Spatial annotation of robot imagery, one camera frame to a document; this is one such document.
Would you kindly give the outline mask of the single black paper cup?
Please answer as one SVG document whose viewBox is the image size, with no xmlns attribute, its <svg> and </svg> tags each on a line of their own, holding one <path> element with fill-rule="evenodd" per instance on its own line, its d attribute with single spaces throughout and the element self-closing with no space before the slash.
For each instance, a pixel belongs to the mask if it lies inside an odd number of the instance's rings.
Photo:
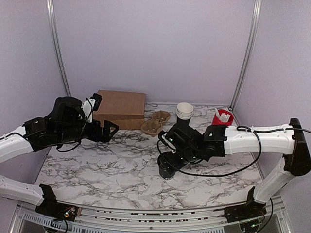
<svg viewBox="0 0 311 233">
<path fill-rule="evenodd" d="M 172 179 L 177 172 L 177 170 L 169 164 L 160 164 L 158 167 L 160 176 L 165 180 Z"/>
</svg>

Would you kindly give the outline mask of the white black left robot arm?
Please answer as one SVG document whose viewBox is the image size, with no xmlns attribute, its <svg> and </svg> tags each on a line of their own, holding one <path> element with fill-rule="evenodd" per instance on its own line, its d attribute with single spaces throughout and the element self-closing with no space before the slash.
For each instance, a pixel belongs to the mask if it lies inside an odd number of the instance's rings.
<svg viewBox="0 0 311 233">
<path fill-rule="evenodd" d="M 0 161 L 50 147 L 60 149 L 67 144 L 78 147 L 82 139 L 109 142 L 119 127 L 110 121 L 101 123 L 92 118 L 101 101 L 101 95 L 96 93 L 84 102 L 69 96 L 58 97 L 47 116 L 28 120 L 0 138 Z M 52 188 L 45 184 L 26 184 L 1 176 L 0 195 L 32 204 L 37 213 L 57 220 L 74 221 L 79 213 L 77 206 L 58 202 Z"/>
</svg>

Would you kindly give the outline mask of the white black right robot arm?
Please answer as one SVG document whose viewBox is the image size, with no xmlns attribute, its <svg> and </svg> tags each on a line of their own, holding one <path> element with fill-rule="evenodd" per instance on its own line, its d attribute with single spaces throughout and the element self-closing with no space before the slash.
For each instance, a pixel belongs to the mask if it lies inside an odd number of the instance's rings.
<svg viewBox="0 0 311 233">
<path fill-rule="evenodd" d="M 310 172 L 311 157 L 305 132 L 297 118 L 274 127 L 210 125 L 204 133 L 178 122 L 158 136 L 159 142 L 170 149 L 157 159 L 159 174 L 168 180 L 185 165 L 209 161 L 212 157 L 247 152 L 282 154 L 272 172 L 250 189 L 246 203 L 224 210 L 227 222 L 255 218 L 266 213 L 266 203 L 291 179 Z"/>
</svg>

